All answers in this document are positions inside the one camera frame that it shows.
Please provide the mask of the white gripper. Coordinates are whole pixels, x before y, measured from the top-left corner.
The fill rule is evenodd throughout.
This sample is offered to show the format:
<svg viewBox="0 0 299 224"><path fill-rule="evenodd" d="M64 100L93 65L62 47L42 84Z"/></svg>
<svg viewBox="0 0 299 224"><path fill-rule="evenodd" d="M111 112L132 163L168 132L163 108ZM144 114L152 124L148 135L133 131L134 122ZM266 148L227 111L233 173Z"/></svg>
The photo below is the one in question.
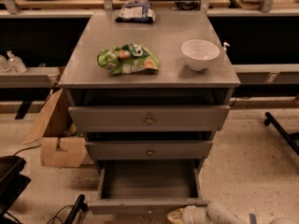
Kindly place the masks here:
<svg viewBox="0 0 299 224"><path fill-rule="evenodd" d="M182 208L177 208L167 214L168 220L172 224L208 224L209 217L205 207L196 207L189 205Z"/></svg>

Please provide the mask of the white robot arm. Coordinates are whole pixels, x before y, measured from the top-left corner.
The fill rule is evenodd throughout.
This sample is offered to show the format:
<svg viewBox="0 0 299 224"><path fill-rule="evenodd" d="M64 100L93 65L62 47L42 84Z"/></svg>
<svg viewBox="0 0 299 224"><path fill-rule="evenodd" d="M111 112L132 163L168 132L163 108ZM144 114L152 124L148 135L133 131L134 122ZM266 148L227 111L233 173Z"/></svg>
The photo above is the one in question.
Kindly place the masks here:
<svg viewBox="0 0 299 224"><path fill-rule="evenodd" d="M248 224L219 202L211 202L204 207L187 205L177 208L170 211L167 218L172 224ZM250 224L257 224L253 214L249 215L249 220Z"/></svg>

